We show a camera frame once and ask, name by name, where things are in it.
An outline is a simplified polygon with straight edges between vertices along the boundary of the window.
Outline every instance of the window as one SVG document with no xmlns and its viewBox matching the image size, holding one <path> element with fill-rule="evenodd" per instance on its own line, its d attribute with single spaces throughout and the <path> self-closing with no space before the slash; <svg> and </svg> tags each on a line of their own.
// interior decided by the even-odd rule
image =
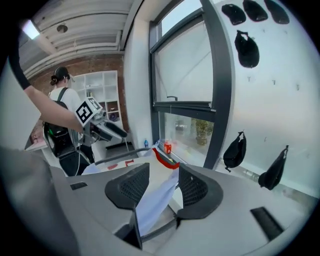
<svg viewBox="0 0 320 256">
<path fill-rule="evenodd" d="M 213 56 L 201 7 L 199 0 L 185 0 L 150 23 L 150 31 L 158 28 L 159 35 L 162 27 L 164 35 L 157 41 L 150 33 L 150 41 L 157 41 L 150 46 L 151 125 L 160 149 L 171 144 L 173 160 L 213 168 L 207 158 L 216 116 Z"/>
<path fill-rule="evenodd" d="M 204 21 L 155 53 L 156 101 L 212 101 L 213 66 Z"/>
<path fill-rule="evenodd" d="M 159 121 L 160 141 L 168 141 L 172 152 L 185 162 L 203 166 L 214 123 L 182 115 L 164 113 Z"/>
<path fill-rule="evenodd" d="M 202 5 L 199 0 L 184 0 L 181 2 L 161 21 L 162 34 L 160 36 L 166 34 L 179 21 L 201 7 Z"/>
</svg>

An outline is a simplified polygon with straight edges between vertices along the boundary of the window frame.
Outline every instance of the window frame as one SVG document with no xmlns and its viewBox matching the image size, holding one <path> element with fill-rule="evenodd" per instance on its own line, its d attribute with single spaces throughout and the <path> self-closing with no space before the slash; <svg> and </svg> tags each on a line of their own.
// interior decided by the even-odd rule
<svg viewBox="0 0 320 256">
<path fill-rule="evenodd" d="M 156 143 L 161 137 L 160 133 L 164 132 L 164 128 L 160 129 L 160 124 L 164 125 L 164 122 L 160 122 L 160 119 L 164 118 L 164 113 L 212 122 L 214 128 L 203 167 L 215 169 L 227 133 L 231 110 L 232 81 L 235 73 L 231 43 L 210 0 L 200 0 L 202 8 L 187 15 L 159 38 L 162 31 L 162 19 L 181 2 L 182 0 L 172 0 L 149 24 L 149 92 L 152 142 Z M 205 23 L 211 48 L 212 101 L 157 101 L 155 54 L 183 32 L 202 21 Z M 163 150 L 163 145 L 160 144 L 159 148 Z M 174 161 L 181 160 L 174 152 L 169 157 Z"/>
</svg>

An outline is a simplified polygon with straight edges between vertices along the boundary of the red object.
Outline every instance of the red object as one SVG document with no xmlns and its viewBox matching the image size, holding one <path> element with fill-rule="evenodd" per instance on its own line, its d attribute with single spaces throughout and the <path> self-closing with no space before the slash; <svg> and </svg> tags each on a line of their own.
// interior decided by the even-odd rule
<svg viewBox="0 0 320 256">
<path fill-rule="evenodd" d="M 169 169 L 172 169 L 172 170 L 177 169 L 177 168 L 179 167 L 179 165 L 180 165 L 179 162 L 177 162 L 177 163 L 175 163 L 175 164 L 170 164 L 170 163 L 168 163 L 168 162 L 166 162 L 165 160 L 162 159 L 162 157 L 160 156 L 159 152 L 158 152 L 155 148 L 153 148 L 152 150 L 153 150 L 154 153 L 155 153 L 156 159 L 157 159 L 161 164 L 163 164 L 165 167 L 167 167 L 167 168 L 169 168 Z"/>
<path fill-rule="evenodd" d="M 113 168 L 116 168 L 118 166 L 118 164 L 116 163 L 116 164 L 113 164 L 113 165 L 110 165 L 110 166 L 108 166 L 108 170 L 110 171 L 110 170 L 112 170 Z"/>
<path fill-rule="evenodd" d="M 130 161 L 125 161 L 124 163 L 125 163 L 125 166 L 128 167 L 128 164 L 129 164 L 129 163 L 133 163 L 133 162 L 134 162 L 134 160 L 132 159 L 132 160 L 130 160 Z"/>
<path fill-rule="evenodd" d="M 164 143 L 164 152 L 166 153 L 166 154 L 170 154 L 171 153 L 171 148 L 172 148 L 172 146 L 171 146 L 171 144 L 169 144 L 167 141 Z"/>
</svg>

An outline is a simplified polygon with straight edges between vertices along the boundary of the white shelving unit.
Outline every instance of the white shelving unit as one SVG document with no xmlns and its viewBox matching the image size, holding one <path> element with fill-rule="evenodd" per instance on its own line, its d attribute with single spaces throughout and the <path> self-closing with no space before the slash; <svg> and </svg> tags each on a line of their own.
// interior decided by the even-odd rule
<svg viewBox="0 0 320 256">
<path fill-rule="evenodd" d="M 94 97 L 107 112 L 109 121 L 123 128 L 116 70 L 82 74 L 73 79 L 71 87 L 82 101 L 85 97 Z"/>
</svg>

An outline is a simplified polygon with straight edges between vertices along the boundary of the ceiling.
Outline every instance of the ceiling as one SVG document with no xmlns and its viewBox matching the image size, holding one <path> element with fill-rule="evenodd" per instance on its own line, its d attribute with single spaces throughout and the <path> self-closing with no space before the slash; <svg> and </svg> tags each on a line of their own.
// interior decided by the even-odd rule
<svg viewBox="0 0 320 256">
<path fill-rule="evenodd" d="M 27 78 L 74 58 L 121 53 L 143 0 L 50 0 L 33 17 L 40 32 L 19 39 L 20 65 Z M 67 26 L 64 33 L 59 25 Z"/>
</svg>

